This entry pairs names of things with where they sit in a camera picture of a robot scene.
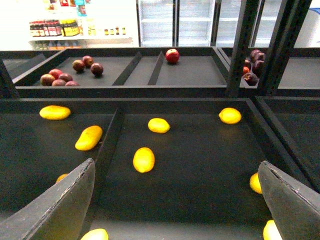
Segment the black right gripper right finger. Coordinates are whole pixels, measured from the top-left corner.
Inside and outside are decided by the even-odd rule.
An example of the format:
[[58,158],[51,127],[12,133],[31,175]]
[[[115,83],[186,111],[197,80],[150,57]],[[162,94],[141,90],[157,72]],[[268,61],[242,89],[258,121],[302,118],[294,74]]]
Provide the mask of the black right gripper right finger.
[[258,167],[263,198],[283,240],[320,238],[320,194],[263,161]]

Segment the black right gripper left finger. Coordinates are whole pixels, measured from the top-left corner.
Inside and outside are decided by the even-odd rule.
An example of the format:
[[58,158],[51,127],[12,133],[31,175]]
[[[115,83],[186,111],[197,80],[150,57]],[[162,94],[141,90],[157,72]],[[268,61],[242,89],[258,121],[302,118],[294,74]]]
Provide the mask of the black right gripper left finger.
[[95,162],[89,158],[27,206],[1,222],[2,240],[76,240],[91,202]]

